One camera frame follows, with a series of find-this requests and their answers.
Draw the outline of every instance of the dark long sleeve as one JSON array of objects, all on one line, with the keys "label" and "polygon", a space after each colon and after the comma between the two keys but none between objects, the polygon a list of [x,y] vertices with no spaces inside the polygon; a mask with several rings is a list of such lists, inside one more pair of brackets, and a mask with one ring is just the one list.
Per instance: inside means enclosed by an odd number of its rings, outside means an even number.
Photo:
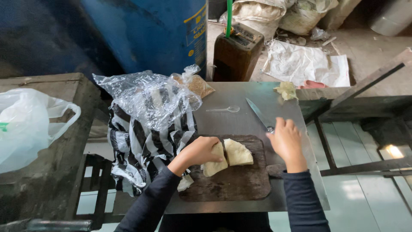
[{"label": "dark long sleeve", "polygon": [[180,179],[164,168],[127,211],[115,232],[155,231]]},{"label": "dark long sleeve", "polygon": [[282,174],[292,232],[330,232],[309,171]]}]

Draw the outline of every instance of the kitchen knife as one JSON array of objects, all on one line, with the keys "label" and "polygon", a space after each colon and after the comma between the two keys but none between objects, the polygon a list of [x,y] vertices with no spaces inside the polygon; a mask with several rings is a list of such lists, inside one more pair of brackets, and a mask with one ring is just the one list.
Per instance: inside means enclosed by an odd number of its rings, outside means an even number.
[{"label": "kitchen knife", "polygon": [[263,114],[262,112],[259,110],[259,108],[248,98],[246,98],[246,101],[248,101],[250,107],[252,108],[252,110],[255,112],[255,114],[259,117],[260,121],[264,124],[264,126],[266,127],[266,129],[270,132],[270,133],[274,133],[275,132],[275,124],[273,124],[270,120],[268,120]]}]

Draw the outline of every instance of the stainless steel tabletop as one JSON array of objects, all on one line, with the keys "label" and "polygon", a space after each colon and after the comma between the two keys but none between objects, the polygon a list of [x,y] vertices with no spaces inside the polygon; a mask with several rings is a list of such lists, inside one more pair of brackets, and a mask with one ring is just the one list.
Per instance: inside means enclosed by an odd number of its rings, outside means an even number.
[{"label": "stainless steel tabletop", "polygon": [[[203,98],[202,106],[194,112],[199,134],[255,135],[263,140],[267,165],[284,163],[273,151],[266,129],[246,101],[249,98],[268,118],[291,118],[302,131],[302,149],[324,210],[329,210],[322,177],[316,164],[315,155],[307,135],[306,125],[298,101],[283,101],[280,94],[273,91],[279,82],[209,82],[216,91]],[[240,107],[236,113],[206,112],[207,109],[224,109],[231,105]],[[287,211],[283,181],[271,179],[269,196],[260,201],[213,201],[185,202],[176,192],[165,213],[228,213]]]}]

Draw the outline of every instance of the bag of grains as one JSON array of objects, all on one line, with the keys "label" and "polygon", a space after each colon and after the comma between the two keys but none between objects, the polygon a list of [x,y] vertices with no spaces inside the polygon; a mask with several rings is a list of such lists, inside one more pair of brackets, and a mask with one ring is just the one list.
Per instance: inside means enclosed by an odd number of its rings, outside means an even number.
[{"label": "bag of grains", "polygon": [[180,74],[173,73],[170,75],[174,80],[179,82],[179,84],[185,85],[190,91],[194,94],[199,95],[201,98],[213,93],[213,89],[205,80],[202,79],[199,75],[195,73],[200,71],[200,68],[197,64],[187,66],[184,68],[185,72]]}]

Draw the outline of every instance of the pink slipper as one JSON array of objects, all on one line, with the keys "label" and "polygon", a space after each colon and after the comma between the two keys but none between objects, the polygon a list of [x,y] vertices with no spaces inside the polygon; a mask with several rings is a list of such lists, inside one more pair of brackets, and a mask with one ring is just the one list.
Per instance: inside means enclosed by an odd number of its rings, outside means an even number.
[{"label": "pink slipper", "polygon": [[316,82],[313,80],[305,80],[303,82],[304,86],[306,87],[305,89],[316,89],[316,88],[326,88],[328,87],[327,85],[320,83],[320,82]]}]

